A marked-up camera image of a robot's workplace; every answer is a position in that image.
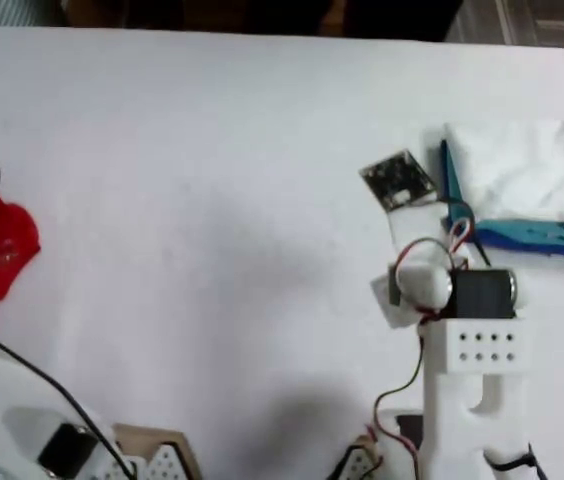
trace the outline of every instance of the circuit board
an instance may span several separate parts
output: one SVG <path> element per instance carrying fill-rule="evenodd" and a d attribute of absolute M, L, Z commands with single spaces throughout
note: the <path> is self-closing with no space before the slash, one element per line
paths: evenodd
<path fill-rule="evenodd" d="M 363 168 L 360 175 L 387 213 L 429 196 L 434 198 L 437 192 L 431 178 L 408 150 Z"/>

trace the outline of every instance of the cable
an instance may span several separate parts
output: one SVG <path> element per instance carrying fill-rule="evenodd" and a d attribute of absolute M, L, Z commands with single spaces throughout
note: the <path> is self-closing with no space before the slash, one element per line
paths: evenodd
<path fill-rule="evenodd" d="M 460 233 L 458 233 L 458 227 L 462 227 Z M 473 233 L 473 224 L 469 217 L 462 217 L 456 220 L 451 228 L 449 229 L 449 251 L 455 253 L 462 246 L 462 244 L 467 240 L 467 238 Z"/>
<path fill-rule="evenodd" d="M 135 480 L 135 475 L 133 475 L 133 473 L 131 473 L 129 468 L 124 463 L 124 460 L 122 460 L 122 458 L 120 457 L 118 452 L 115 451 L 115 449 L 113 448 L 113 445 L 111 445 L 111 442 L 109 442 L 107 440 L 107 438 L 100 431 L 98 426 L 93 422 L 91 417 L 89 417 L 89 414 L 84 411 L 84 409 L 78 403 L 78 401 L 75 398 L 73 398 L 73 396 L 57 380 L 55 380 L 53 377 L 44 373 L 38 367 L 36 367 L 32 363 L 30 363 L 29 361 L 25 360 L 24 358 L 22 358 L 20 355 L 18 355 L 17 353 L 15 353 L 13 350 L 11 350 L 9 347 L 7 347 L 6 345 L 4 345 L 2 343 L 0 343 L 0 350 L 2 350 L 4 353 L 9 355 L 11 358 L 16 360 L 18 363 L 22 364 L 23 366 L 25 366 L 26 368 L 31 370 L 33 373 L 35 373 L 39 377 L 42 377 L 43 380 L 45 380 L 53 388 L 55 388 L 66 399 L 66 401 L 69 402 L 69 404 L 75 409 L 75 411 L 82 418 L 82 420 L 84 420 L 84 423 L 86 423 L 86 425 L 93 432 L 93 434 L 96 436 L 96 438 L 104 445 L 104 447 L 107 449 L 107 451 L 115 459 L 115 461 L 120 466 L 122 473 L 124 473 L 124 476 L 127 477 L 129 480 Z"/>
<path fill-rule="evenodd" d="M 475 244 L 475 248 L 477 248 L 478 253 L 482 257 L 482 260 L 484 261 L 486 266 L 490 267 L 491 266 L 491 259 L 489 259 L 489 256 L 486 254 L 486 251 L 484 250 L 484 246 L 482 245 L 482 242 L 480 242 L 480 238 L 478 237 L 477 233 L 475 232 L 475 214 L 473 213 L 473 209 L 471 208 L 471 206 L 468 203 L 466 203 L 464 200 L 461 200 L 459 198 L 454 198 L 454 197 L 440 197 L 440 198 L 438 198 L 437 201 L 442 202 L 442 203 L 446 203 L 449 206 L 459 205 L 461 207 L 464 207 L 468 211 L 469 219 L 471 220 L 471 224 L 473 225 L 473 232 L 470 235 L 470 239 Z"/>
<path fill-rule="evenodd" d="M 420 465 L 418 464 L 417 448 L 415 448 L 415 445 L 413 445 L 413 442 L 411 442 L 411 440 L 409 440 L 408 438 L 403 437 L 402 435 L 397 435 L 395 433 L 389 432 L 388 430 L 386 430 L 382 426 L 382 424 L 380 423 L 379 409 L 380 409 L 380 404 L 382 403 L 382 400 L 384 400 L 389 395 L 393 395 L 393 394 L 399 393 L 403 390 L 406 390 L 411 385 L 413 385 L 413 382 L 415 382 L 415 379 L 418 377 L 418 374 L 420 373 L 420 369 L 422 368 L 422 360 L 423 360 L 423 357 L 424 357 L 424 339 L 422 337 L 419 337 L 419 344 L 420 344 L 420 355 L 418 357 L 418 363 L 417 363 L 417 365 L 415 367 L 415 371 L 413 372 L 413 375 L 411 376 L 409 381 L 406 382 L 404 385 L 402 385 L 399 388 L 396 388 L 396 389 L 393 389 L 393 390 L 388 390 L 388 391 L 380 394 L 378 396 L 378 398 L 375 399 L 375 403 L 373 404 L 373 423 L 375 424 L 375 427 L 380 432 L 382 432 L 384 435 L 386 435 L 387 437 L 392 438 L 392 439 L 400 442 L 402 444 L 402 446 L 404 448 L 406 448 L 407 451 L 411 454 L 411 458 L 413 459 L 413 469 L 415 471 L 415 480 L 420 480 Z"/>
<path fill-rule="evenodd" d="M 378 461 L 376 462 L 376 464 L 373 465 L 371 468 L 369 468 L 366 472 L 364 472 L 362 474 L 362 476 L 360 477 L 360 480 L 364 480 L 365 478 L 368 478 L 371 475 L 373 475 L 373 472 L 375 472 L 378 468 L 380 468 L 383 463 L 384 463 L 384 457 L 380 456 L 380 458 L 378 458 Z"/>

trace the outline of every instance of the black wire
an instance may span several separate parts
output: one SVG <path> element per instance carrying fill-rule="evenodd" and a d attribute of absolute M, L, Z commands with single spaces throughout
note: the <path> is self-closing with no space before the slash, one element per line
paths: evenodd
<path fill-rule="evenodd" d="M 486 254 L 486 251 L 484 250 L 484 246 L 482 245 L 482 242 L 480 241 L 480 238 L 478 237 L 478 234 L 477 234 L 477 231 L 476 231 L 477 229 L 475 228 L 475 214 L 473 213 L 473 209 L 471 208 L 471 206 L 468 203 L 466 203 L 464 200 L 461 200 L 459 198 L 454 198 L 454 197 L 441 197 L 438 200 L 442 203 L 446 203 L 447 205 L 459 205 L 461 207 L 464 207 L 468 211 L 469 220 L 473 224 L 473 233 L 471 234 L 470 239 L 475 244 L 475 248 L 478 249 L 478 253 L 482 257 L 482 260 L 484 261 L 484 263 L 488 267 L 490 267 L 491 266 L 491 260 L 489 259 L 489 256 Z"/>
<path fill-rule="evenodd" d="M 373 474 L 373 472 L 375 472 L 378 468 L 382 466 L 383 462 L 384 462 L 384 457 L 378 458 L 377 463 L 373 465 L 371 468 L 369 468 L 366 472 L 364 472 L 364 474 L 360 477 L 360 480 L 370 477 Z"/>
<path fill-rule="evenodd" d="M 62 385 L 60 385 L 60 383 L 57 380 L 55 380 L 53 377 L 44 373 L 38 367 L 36 367 L 32 363 L 28 362 L 24 358 L 22 358 L 20 355 L 15 353 L 13 350 L 11 350 L 6 345 L 0 343 L 0 350 L 2 350 L 4 353 L 9 355 L 11 358 L 16 360 L 17 362 L 21 363 L 23 366 L 25 366 L 26 368 L 31 370 L 36 375 L 42 377 L 42 379 L 46 380 L 49 384 L 51 384 L 51 386 L 53 388 L 55 388 L 58 392 L 60 392 L 60 394 L 66 399 L 66 401 L 69 402 L 69 404 L 75 409 L 75 411 L 78 413 L 78 415 L 80 415 L 80 417 L 82 417 L 82 420 L 84 420 L 84 423 L 86 423 L 86 425 L 91 429 L 91 431 L 94 433 L 94 435 L 97 437 L 97 439 L 100 442 L 102 442 L 104 447 L 108 450 L 108 452 L 115 459 L 115 461 L 118 463 L 118 465 L 120 465 L 120 468 L 122 469 L 122 472 L 124 473 L 124 476 L 127 477 L 129 480 L 135 480 L 135 475 L 133 475 L 131 473 L 131 471 L 128 469 L 128 467 L 126 466 L 126 464 L 124 463 L 124 461 L 122 460 L 120 455 L 118 455 L 118 452 L 116 452 L 115 449 L 113 448 L 113 445 L 111 445 L 111 442 L 109 442 L 107 440 L 107 438 L 100 431 L 98 426 L 93 422 L 93 420 L 91 420 L 91 417 L 89 417 L 89 414 L 84 411 L 82 406 L 78 403 L 78 401 L 75 398 L 73 398 L 73 396 L 66 390 L 66 388 L 64 388 Z"/>

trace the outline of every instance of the white cloth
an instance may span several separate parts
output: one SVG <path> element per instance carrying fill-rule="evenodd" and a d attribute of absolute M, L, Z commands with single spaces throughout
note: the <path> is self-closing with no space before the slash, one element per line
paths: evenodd
<path fill-rule="evenodd" d="M 476 218 L 564 221 L 564 121 L 447 124 Z"/>

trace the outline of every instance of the white table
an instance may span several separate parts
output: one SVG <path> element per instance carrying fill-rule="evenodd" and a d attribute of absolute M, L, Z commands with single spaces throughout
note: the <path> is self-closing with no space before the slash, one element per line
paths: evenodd
<path fill-rule="evenodd" d="M 395 252 L 358 169 L 547 116 L 564 50 L 2 29 L 0 191 L 42 251 L 0 339 L 109 420 L 186 432 L 205 478 L 324 478 L 416 359 L 369 286 Z M 492 256 L 534 279 L 529 415 L 564 479 L 564 260 Z"/>

